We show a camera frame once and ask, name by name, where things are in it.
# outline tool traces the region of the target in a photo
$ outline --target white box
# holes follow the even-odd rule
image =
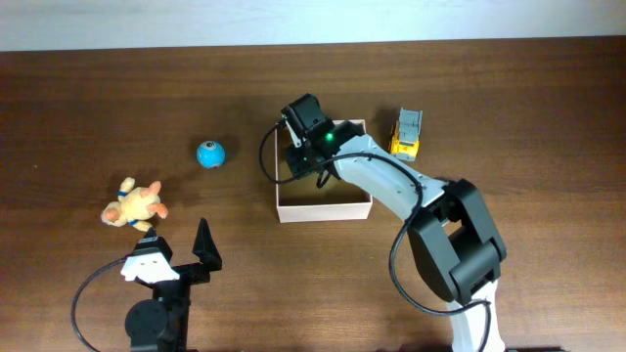
[[[350,120],[362,124],[365,120]],[[291,172],[283,156],[283,150],[291,144],[288,130],[274,134],[275,177],[283,180]],[[276,185],[276,209],[281,223],[303,221],[358,220],[367,219],[372,209],[372,196],[360,188],[331,176],[328,183],[318,189],[317,174],[285,185]]]

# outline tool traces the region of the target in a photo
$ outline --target stuffed animal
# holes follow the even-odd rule
[[[126,177],[119,186],[117,200],[107,205],[102,212],[102,221],[107,225],[121,227],[126,224],[139,231],[147,232],[152,228],[148,221],[155,214],[161,219],[167,217],[167,208],[160,202],[158,191],[160,182],[153,182],[148,188],[138,187],[133,190],[135,179]]]

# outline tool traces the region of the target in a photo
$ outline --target yellow toy truck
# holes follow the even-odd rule
[[[415,161],[421,130],[422,112],[400,109],[400,118],[391,128],[389,153],[400,160]]]

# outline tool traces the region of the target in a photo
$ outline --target blue ball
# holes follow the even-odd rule
[[[214,168],[224,163],[226,152],[224,147],[217,142],[202,142],[196,151],[196,158],[200,165],[205,168]]]

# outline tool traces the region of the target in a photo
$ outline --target white wall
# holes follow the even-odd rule
[[[0,0],[0,51],[626,34],[626,0]]]

